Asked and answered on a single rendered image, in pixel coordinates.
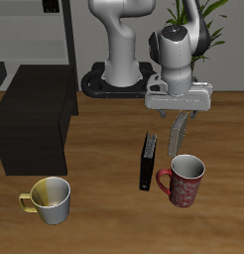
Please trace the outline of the dark brown desk caddy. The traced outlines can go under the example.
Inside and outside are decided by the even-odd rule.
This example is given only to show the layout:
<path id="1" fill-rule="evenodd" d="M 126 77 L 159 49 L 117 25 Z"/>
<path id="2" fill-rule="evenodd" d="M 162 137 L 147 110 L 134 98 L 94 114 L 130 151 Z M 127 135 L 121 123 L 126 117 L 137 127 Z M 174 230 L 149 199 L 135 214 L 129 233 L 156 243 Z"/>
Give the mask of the dark brown desk caddy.
<path id="1" fill-rule="evenodd" d="M 73 67 L 22 65 L 0 101 L 0 160 L 8 176 L 65 176 L 77 99 Z"/>

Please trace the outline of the grey shelving unit, dark post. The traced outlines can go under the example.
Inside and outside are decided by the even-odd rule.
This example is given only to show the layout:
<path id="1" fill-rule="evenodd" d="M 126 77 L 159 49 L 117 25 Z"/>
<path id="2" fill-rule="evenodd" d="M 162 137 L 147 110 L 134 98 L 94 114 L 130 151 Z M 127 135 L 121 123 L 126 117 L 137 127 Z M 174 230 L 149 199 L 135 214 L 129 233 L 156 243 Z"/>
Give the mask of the grey shelving unit, dark post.
<path id="1" fill-rule="evenodd" d="M 5 91 L 21 64 L 76 66 L 70 1 L 59 0 L 58 13 L 45 13 L 42 0 L 0 0 L 0 62 Z"/>

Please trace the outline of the red patterned mug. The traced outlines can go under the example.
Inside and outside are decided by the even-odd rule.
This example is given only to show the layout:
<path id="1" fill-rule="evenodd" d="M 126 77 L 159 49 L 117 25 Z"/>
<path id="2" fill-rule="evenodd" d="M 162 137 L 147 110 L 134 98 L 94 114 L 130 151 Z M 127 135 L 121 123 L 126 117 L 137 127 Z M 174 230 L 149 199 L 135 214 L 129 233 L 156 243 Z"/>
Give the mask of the red patterned mug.
<path id="1" fill-rule="evenodd" d="M 159 188 L 169 196 L 176 207 L 189 207 L 193 204 L 200 181 L 205 173 L 204 163 L 193 155 L 178 155 L 171 161 L 169 169 L 160 169 L 156 174 Z M 161 177 L 170 177 L 170 187 L 161 183 Z"/>

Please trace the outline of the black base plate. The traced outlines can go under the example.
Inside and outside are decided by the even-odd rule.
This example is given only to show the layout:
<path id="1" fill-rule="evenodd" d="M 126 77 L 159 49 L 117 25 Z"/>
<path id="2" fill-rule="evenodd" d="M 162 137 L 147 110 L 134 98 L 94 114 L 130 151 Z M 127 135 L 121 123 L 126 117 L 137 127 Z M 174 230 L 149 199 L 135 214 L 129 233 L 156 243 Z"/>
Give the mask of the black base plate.
<path id="1" fill-rule="evenodd" d="M 116 87 L 101 78 L 105 69 L 104 62 L 97 62 L 82 78 L 81 89 L 85 95 L 93 98 L 144 98 L 148 79 L 155 72 L 150 63 L 140 62 L 139 66 L 142 79 L 132 86 Z"/>

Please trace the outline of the yellow and white mug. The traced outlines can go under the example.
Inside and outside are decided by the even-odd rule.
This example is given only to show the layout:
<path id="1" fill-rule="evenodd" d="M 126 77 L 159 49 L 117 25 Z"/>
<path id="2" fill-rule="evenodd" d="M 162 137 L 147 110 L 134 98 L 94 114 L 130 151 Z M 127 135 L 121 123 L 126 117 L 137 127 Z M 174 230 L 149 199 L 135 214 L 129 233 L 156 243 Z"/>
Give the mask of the yellow and white mug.
<path id="1" fill-rule="evenodd" d="M 29 193 L 19 195 L 19 203 L 23 211 L 37 213 L 44 223 L 59 224 L 69 214 L 70 185 L 58 177 L 41 179 Z"/>

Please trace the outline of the green pot plant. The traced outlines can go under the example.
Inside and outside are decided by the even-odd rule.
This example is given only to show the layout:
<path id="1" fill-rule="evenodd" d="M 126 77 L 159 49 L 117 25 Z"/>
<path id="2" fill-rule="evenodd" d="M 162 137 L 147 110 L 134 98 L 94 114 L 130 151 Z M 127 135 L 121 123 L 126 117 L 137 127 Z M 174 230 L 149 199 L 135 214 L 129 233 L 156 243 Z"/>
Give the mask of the green pot plant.
<path id="1" fill-rule="evenodd" d="M 219 8 L 220 6 L 222 6 L 222 5 L 224 5 L 225 3 L 228 2 L 228 0 L 216 0 L 213 3 L 209 3 L 209 1 L 210 0 L 206 0 L 206 2 L 203 5 L 200 6 L 203 18 L 208 16 L 215 9 Z M 184 8 L 183 0 L 176 0 L 176 2 L 174 3 L 174 6 L 177 9 L 177 13 L 174 14 L 171 9 L 168 9 L 168 11 L 171 13 L 173 18 L 168 20 L 166 22 L 166 24 L 172 24 L 172 25 L 184 25 L 184 24 L 187 24 L 188 23 L 188 17 L 187 17 L 187 13 L 185 11 L 185 8 Z M 213 32 L 209 36 L 209 38 L 210 38 L 210 44 L 207 47 L 208 50 L 210 48 L 214 47 L 214 46 L 224 44 L 224 41 L 218 41 L 217 40 L 217 38 L 221 36 L 221 31 L 222 31 L 222 28 L 216 30 L 215 32 Z M 200 54 L 199 56 L 193 56 L 191 58 L 190 67 L 194 68 L 194 64 L 198 60 L 205 61 L 206 60 L 206 56 L 204 54 Z"/>

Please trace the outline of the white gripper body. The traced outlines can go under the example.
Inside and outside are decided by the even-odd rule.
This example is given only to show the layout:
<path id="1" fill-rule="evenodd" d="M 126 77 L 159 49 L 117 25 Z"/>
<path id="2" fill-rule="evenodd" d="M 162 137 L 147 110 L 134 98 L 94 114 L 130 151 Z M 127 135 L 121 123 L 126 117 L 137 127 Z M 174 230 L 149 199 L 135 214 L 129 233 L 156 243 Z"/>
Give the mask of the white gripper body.
<path id="1" fill-rule="evenodd" d="M 194 110 L 210 109 L 212 85 L 194 82 L 182 96 L 171 96 L 165 83 L 149 85 L 145 94 L 145 106 L 149 109 Z"/>

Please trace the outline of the small black box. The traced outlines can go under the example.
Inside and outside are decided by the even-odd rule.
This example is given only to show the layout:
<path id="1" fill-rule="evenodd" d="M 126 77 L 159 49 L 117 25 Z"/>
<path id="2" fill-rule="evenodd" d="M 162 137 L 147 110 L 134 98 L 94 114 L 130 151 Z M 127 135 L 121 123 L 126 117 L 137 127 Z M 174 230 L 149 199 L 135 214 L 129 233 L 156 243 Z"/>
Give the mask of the small black box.
<path id="1" fill-rule="evenodd" d="M 42 0 L 45 13 L 58 13 L 60 11 L 59 0 Z"/>

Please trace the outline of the grey-beige book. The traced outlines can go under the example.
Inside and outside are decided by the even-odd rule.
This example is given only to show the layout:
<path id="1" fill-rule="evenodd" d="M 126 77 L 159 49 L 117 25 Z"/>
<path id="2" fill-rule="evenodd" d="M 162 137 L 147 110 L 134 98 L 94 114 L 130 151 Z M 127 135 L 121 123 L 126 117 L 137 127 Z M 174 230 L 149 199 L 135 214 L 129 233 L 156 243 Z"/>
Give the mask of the grey-beige book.
<path id="1" fill-rule="evenodd" d="M 172 158 L 175 157 L 183 143 L 187 117 L 188 117 L 187 113 L 180 112 L 171 127 L 169 149 L 168 149 L 169 157 L 172 157 Z"/>

